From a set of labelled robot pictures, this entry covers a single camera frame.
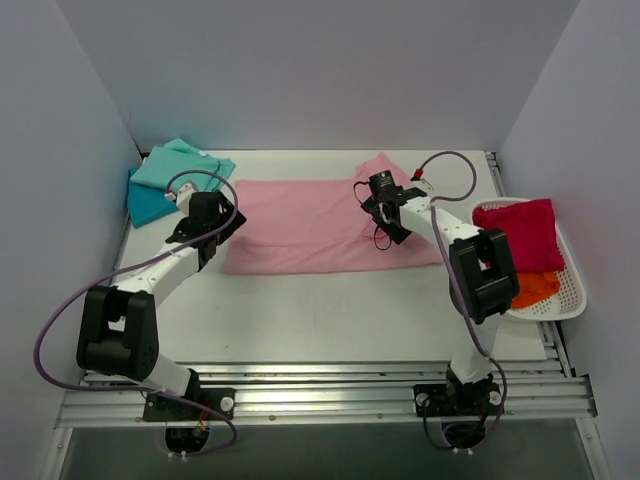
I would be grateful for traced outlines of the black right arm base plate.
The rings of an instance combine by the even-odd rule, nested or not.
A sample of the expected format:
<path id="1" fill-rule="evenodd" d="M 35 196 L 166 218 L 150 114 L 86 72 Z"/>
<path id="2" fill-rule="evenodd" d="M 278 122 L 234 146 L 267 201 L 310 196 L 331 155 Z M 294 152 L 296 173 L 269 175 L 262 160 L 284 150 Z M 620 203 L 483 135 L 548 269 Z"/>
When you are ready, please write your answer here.
<path id="1" fill-rule="evenodd" d="M 416 384 L 413 395 L 416 414 L 427 418 L 495 416 L 502 405 L 501 391 L 493 382 Z"/>

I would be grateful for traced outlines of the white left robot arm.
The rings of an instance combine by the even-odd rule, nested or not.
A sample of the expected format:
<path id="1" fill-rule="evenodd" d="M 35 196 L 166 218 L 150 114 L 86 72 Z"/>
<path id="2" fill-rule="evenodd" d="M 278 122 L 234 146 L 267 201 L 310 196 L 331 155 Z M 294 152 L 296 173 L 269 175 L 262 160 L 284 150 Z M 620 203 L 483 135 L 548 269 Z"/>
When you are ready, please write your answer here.
<path id="1" fill-rule="evenodd" d="M 160 353 L 156 310 L 189 277 L 200 272 L 218 246 L 246 222 L 220 191 L 196 192 L 187 214 L 158 252 L 160 260 L 84 298 L 76 360 L 80 367 L 125 377 L 154 392 L 179 419 L 202 405 L 195 373 Z"/>

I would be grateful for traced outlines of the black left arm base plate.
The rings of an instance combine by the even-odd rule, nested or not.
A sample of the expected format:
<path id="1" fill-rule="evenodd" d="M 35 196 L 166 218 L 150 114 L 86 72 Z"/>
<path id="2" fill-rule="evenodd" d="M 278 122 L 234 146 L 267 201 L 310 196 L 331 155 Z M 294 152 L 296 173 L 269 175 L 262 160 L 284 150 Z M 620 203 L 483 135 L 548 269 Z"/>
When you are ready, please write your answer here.
<path id="1" fill-rule="evenodd" d="M 235 389 L 216 387 L 205 388 L 190 399 L 190 402 L 214 411 L 215 415 L 212 415 L 183 401 L 149 393 L 146 396 L 142 419 L 145 422 L 218 421 L 222 418 L 231 420 L 234 416 L 235 397 Z"/>

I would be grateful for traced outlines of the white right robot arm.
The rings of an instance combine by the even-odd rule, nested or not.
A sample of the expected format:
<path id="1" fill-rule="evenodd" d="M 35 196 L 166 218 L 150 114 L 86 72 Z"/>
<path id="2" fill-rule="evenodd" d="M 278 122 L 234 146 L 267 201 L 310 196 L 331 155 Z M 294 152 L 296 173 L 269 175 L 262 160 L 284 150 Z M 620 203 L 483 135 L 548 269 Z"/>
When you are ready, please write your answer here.
<path id="1" fill-rule="evenodd" d="M 519 291 L 506 234 L 461 220 L 420 188 L 397 185 L 388 170 L 369 177 L 366 185 L 370 196 L 361 209 L 391 242 L 401 244 L 417 235 L 440 250 L 451 301 L 470 336 L 449 364 L 453 381 L 443 390 L 444 400 L 453 411 L 467 412 L 480 400 L 477 384 L 492 373 L 501 316 Z"/>

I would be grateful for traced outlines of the pink t-shirt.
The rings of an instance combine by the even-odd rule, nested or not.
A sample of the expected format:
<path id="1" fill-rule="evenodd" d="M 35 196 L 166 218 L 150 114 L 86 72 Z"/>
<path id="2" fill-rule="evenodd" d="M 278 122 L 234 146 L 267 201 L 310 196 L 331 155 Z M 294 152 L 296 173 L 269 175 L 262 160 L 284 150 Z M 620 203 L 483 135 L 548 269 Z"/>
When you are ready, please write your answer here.
<path id="1" fill-rule="evenodd" d="M 238 180 L 235 190 L 246 222 L 228 240 L 223 271 L 229 275 L 363 272 L 440 264 L 438 248 L 409 236 L 390 247 L 358 200 L 361 183 L 389 170 L 407 187 L 408 174 L 380 153 L 339 180 Z"/>

